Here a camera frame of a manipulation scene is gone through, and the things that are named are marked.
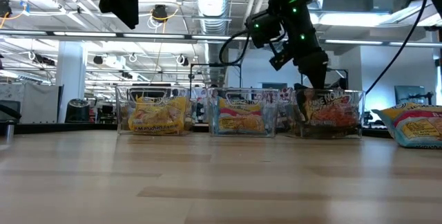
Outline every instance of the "wooden table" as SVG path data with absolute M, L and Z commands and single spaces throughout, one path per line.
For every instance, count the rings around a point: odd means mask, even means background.
M 442 223 L 442 153 L 393 140 L 16 136 L 1 224 Z

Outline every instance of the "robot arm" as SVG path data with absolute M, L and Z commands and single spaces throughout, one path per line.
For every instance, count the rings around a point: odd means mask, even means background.
M 247 30 L 256 48 L 269 44 L 275 57 L 271 65 L 278 71 L 293 60 L 298 70 L 306 75 L 314 88 L 324 88 L 328 56 L 319 46 L 315 28 L 310 20 L 307 4 L 312 0 L 269 0 L 268 9 L 248 17 Z M 439 14 L 442 0 L 433 0 Z M 281 26 L 288 40 L 281 52 L 273 47 L 272 40 L 278 38 Z

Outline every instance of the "ceiling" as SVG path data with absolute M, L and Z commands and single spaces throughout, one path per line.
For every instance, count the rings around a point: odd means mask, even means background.
M 391 0 L 391 8 L 376 10 L 374 7 L 367 10 L 369 0 L 324 0 L 322 10 L 312 10 L 318 36 L 322 38 L 333 39 L 384 39 L 402 40 L 404 31 L 410 28 L 409 24 L 399 21 L 387 23 L 394 12 L 400 12 L 406 8 L 407 0 Z M 229 0 L 228 4 L 228 35 L 242 30 L 244 16 L 247 13 L 247 6 L 250 0 Z M 267 7 L 266 2 L 257 6 L 257 0 L 252 7 L 252 12 L 264 10 Z M 140 24 L 134 30 L 128 28 L 113 14 L 102 14 L 99 11 L 99 0 L 10 0 L 12 16 L 17 16 L 23 12 L 23 4 L 27 5 L 27 11 L 17 19 L 7 20 L 3 29 L 15 30 L 58 30 L 58 31 L 88 31 L 88 32 L 140 32 L 140 33 L 173 33 L 173 34 L 200 34 L 202 33 L 198 12 L 197 0 L 139 0 Z M 153 26 L 150 19 L 150 13 L 157 4 L 164 4 L 169 16 L 164 25 Z M 431 5 L 425 10 L 427 17 L 434 15 L 430 9 Z M 346 23 L 339 23 L 333 18 L 343 18 L 342 14 L 352 17 Z M 349 24 L 353 19 L 364 19 L 362 23 Z M 439 23 L 435 19 L 430 23 Z M 413 39 L 421 39 L 425 35 L 423 28 L 420 28 Z M 29 56 L 29 52 L 41 54 L 45 57 L 57 61 L 59 41 L 48 39 L 29 39 L 29 38 L 11 38 L 4 36 L 0 38 L 0 53 L 5 57 L 2 59 L 4 67 L 22 67 L 36 68 L 46 67 L 45 65 L 34 63 Z M 189 71 L 189 67 L 177 65 L 176 57 L 183 55 L 188 57 L 191 63 L 205 63 L 204 43 L 163 43 L 160 42 L 132 42 L 132 41 L 85 41 L 90 53 L 88 58 L 88 69 L 110 69 L 108 65 L 96 65 L 93 58 L 96 55 L 103 57 L 119 56 L 126 58 L 126 67 L 134 71 L 146 71 L 140 73 L 141 77 L 148 81 L 171 80 L 184 81 L 187 75 L 183 71 Z M 324 49 L 334 51 L 337 54 L 344 52 L 349 46 L 324 45 Z M 153 77 L 153 71 L 178 71 L 179 74 L 159 75 Z M 23 72 L 36 77 L 55 78 L 54 71 L 28 71 Z M 121 80 L 119 73 L 88 73 L 89 80 Z M 198 75 L 196 80 L 203 82 L 208 80 L 206 75 Z

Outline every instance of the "table surface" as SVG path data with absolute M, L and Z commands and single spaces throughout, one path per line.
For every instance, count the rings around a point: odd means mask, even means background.
M 442 223 L 441 180 L 388 139 L 33 134 L 0 151 L 0 223 Z

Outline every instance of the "white column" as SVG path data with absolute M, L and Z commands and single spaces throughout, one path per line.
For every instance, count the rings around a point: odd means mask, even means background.
M 64 123 L 66 109 L 72 99 L 84 98 L 88 51 L 80 41 L 61 41 L 57 62 L 57 86 L 64 86 L 58 123 Z

